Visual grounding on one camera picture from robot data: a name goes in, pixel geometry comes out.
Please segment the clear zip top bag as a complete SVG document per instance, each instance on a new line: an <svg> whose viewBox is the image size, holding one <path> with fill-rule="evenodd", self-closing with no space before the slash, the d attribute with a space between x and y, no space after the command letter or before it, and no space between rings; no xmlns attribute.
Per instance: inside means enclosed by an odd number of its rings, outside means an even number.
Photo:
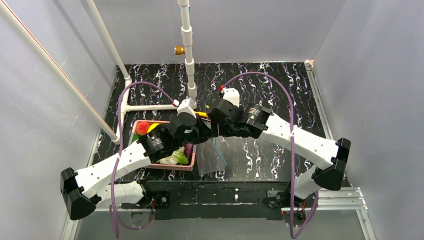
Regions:
<svg viewBox="0 0 424 240"><path fill-rule="evenodd" d="M224 172L228 164L225 158L225 145L222 136L213 137L196 145L196 162L200 176Z"/></svg>

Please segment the yellow banana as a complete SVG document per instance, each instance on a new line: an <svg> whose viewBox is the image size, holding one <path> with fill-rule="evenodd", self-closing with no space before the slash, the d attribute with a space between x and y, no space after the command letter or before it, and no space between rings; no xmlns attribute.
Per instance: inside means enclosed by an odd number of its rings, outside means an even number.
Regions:
<svg viewBox="0 0 424 240"><path fill-rule="evenodd" d="M151 124L150 126L149 126L149 128L147 129L147 131L146 131L146 134L148 134L148 133L150 133L152 130L154 130L158 125L160 125L160 123L158 123L158 122L155 122L155 123L153 123L153 124Z"/></svg>

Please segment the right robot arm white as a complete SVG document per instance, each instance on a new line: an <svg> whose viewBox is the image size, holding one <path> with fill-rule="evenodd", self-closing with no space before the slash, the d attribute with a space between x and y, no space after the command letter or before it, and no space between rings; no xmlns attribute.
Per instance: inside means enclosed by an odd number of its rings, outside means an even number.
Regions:
<svg viewBox="0 0 424 240"><path fill-rule="evenodd" d="M304 200L320 189L341 189L351 147L348 139L326 139L291 126L270 109L255 103L244 107L218 99L206 114L211 119L213 137L251 137L290 149L311 161L313 166L290 182L288 192L296 200Z"/></svg>

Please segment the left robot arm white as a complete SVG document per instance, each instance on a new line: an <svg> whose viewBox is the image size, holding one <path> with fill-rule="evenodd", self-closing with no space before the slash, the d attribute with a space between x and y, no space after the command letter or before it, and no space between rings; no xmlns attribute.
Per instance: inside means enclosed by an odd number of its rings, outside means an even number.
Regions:
<svg viewBox="0 0 424 240"><path fill-rule="evenodd" d="M170 122L160 123L138 137L128 147L92 166L60 173L60 193L71 220L93 213L116 186L115 180L169 157L187 144L209 140L212 131L198 114L180 113Z"/></svg>

